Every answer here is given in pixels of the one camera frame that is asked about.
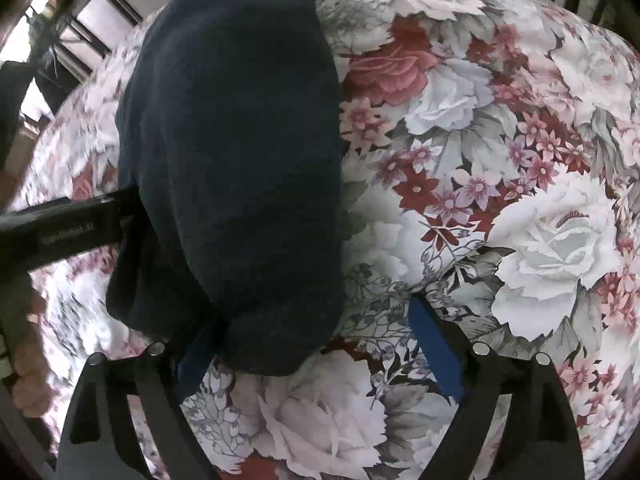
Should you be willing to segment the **person's left hand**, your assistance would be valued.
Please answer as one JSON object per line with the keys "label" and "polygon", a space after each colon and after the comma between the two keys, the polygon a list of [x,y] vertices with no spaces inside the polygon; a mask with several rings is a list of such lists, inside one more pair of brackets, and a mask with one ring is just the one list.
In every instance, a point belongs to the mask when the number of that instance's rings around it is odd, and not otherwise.
{"label": "person's left hand", "polygon": [[1,280],[1,328],[6,335],[17,380],[11,389],[15,406],[27,418],[41,417],[51,406],[50,368],[43,351],[40,318],[47,304],[32,286],[29,273]]}

